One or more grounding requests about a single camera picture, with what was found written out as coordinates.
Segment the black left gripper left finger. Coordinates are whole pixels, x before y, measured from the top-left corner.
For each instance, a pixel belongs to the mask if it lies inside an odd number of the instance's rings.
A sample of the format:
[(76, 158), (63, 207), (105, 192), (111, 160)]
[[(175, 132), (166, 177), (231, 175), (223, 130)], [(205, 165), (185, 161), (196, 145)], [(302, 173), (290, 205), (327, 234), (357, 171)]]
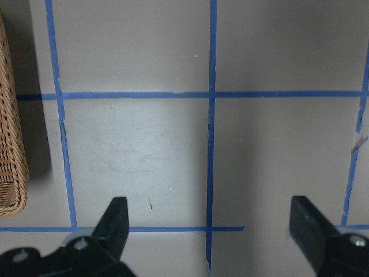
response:
[(92, 232), (92, 237), (110, 254), (116, 261), (126, 245), (129, 235), (129, 212), (127, 197), (114, 197), (97, 226)]

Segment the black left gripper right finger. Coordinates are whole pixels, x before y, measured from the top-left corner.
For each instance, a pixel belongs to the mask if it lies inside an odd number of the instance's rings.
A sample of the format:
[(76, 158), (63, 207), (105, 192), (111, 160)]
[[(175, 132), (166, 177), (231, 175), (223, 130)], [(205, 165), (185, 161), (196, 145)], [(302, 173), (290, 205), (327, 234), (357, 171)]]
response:
[(306, 196), (292, 196), (289, 234), (314, 270), (325, 261), (328, 242), (340, 232)]

